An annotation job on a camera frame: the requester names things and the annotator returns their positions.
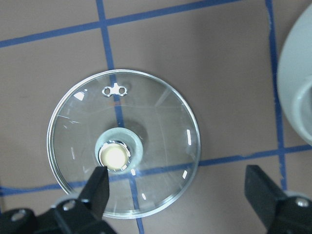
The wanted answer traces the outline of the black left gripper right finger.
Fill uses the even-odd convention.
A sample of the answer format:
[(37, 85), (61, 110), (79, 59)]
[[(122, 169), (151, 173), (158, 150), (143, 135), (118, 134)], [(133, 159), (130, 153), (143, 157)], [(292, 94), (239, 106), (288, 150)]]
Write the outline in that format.
[(258, 165), (246, 166), (244, 194), (268, 234), (312, 232), (312, 199), (282, 190)]

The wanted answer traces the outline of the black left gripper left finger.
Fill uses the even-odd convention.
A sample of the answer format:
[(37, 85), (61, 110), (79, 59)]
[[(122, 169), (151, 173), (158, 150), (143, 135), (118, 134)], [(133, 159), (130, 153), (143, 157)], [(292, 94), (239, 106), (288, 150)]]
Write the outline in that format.
[(106, 167), (96, 167), (80, 194), (68, 195), (53, 210), (62, 234), (115, 234), (102, 219), (110, 195)]

